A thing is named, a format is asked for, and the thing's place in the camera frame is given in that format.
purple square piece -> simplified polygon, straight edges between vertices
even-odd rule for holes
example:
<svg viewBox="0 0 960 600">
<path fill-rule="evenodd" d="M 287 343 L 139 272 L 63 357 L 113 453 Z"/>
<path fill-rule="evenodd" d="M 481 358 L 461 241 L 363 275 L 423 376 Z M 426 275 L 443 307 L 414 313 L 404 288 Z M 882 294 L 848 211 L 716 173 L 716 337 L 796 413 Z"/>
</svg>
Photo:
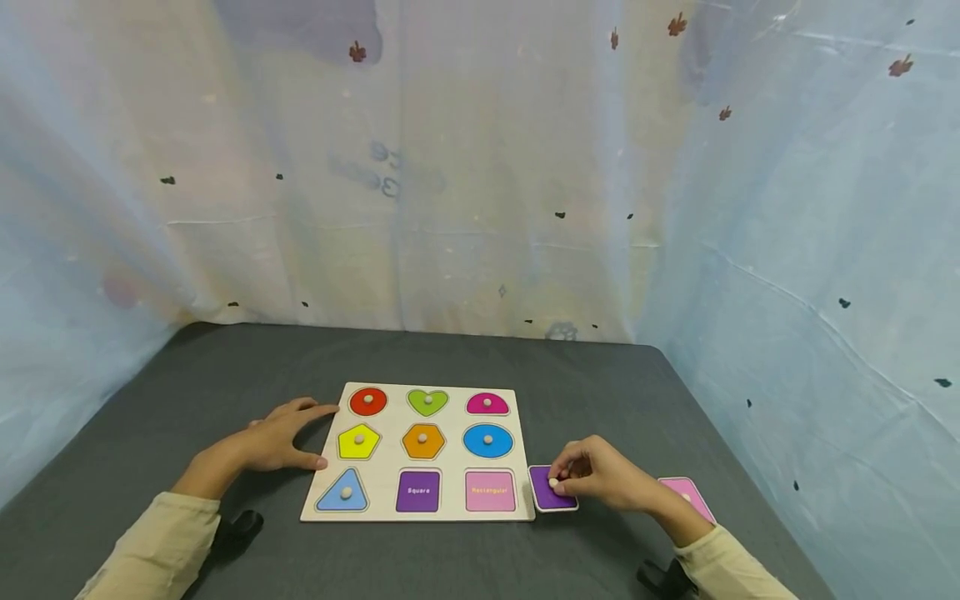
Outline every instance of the purple square piece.
<svg viewBox="0 0 960 600">
<path fill-rule="evenodd" d="M 577 499 L 569 496 L 556 495 L 550 487 L 547 475 L 550 466 L 530 467 L 530 483 L 534 486 L 534 496 L 537 499 L 537 508 L 541 511 L 569 510 L 577 508 Z"/>
<path fill-rule="evenodd" d="M 436 513 L 440 509 L 440 473 L 435 470 L 405 470 L 396 490 L 398 513 Z"/>
</svg>

light blue fabric backdrop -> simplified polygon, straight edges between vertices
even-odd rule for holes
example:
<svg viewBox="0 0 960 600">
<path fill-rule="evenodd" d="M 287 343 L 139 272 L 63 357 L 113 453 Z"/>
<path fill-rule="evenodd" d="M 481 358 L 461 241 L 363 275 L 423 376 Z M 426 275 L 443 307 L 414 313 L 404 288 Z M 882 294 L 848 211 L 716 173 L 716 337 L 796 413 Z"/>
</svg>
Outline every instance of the light blue fabric backdrop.
<svg viewBox="0 0 960 600">
<path fill-rule="evenodd" d="M 839 597 L 952 597 L 958 18 L 0 1 L 0 505 L 191 321 L 647 343 Z"/>
</svg>

blue triangle puzzle piece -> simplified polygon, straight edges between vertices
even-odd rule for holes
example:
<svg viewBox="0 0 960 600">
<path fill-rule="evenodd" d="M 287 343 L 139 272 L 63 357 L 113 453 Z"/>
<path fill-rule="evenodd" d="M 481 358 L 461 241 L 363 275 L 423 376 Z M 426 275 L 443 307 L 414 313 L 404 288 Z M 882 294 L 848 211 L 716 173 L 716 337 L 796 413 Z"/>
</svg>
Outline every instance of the blue triangle puzzle piece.
<svg viewBox="0 0 960 600">
<path fill-rule="evenodd" d="M 349 498 L 341 497 L 344 488 L 350 488 Z M 360 483 L 360 474 L 353 467 L 345 470 L 317 500 L 318 511 L 364 511 L 366 509 L 367 493 L 364 492 L 363 484 Z"/>
</svg>

red circle puzzle piece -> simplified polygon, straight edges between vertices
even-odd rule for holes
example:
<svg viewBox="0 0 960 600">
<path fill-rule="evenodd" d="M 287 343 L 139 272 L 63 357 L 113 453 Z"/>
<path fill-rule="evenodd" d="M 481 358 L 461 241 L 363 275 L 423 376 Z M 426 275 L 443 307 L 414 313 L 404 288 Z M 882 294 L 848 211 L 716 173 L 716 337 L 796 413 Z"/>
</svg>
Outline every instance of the red circle puzzle piece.
<svg viewBox="0 0 960 600">
<path fill-rule="evenodd" d="M 361 417 L 372 417 L 387 406 L 387 395 L 383 390 L 364 388 L 350 397 L 350 410 Z"/>
</svg>

green heart puzzle piece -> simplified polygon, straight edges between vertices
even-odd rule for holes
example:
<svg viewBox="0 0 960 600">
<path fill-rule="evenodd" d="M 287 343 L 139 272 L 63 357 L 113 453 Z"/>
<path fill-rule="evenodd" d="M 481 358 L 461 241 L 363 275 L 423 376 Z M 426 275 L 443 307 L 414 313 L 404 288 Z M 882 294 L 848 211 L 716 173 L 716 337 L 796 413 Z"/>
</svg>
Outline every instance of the green heart puzzle piece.
<svg viewBox="0 0 960 600">
<path fill-rule="evenodd" d="M 447 400 L 449 400 L 449 396 L 442 390 L 434 390 L 429 394 L 424 390 L 411 390 L 407 394 L 407 401 L 410 402 L 410 406 L 425 417 L 440 412 L 440 409 L 446 406 Z"/>
</svg>

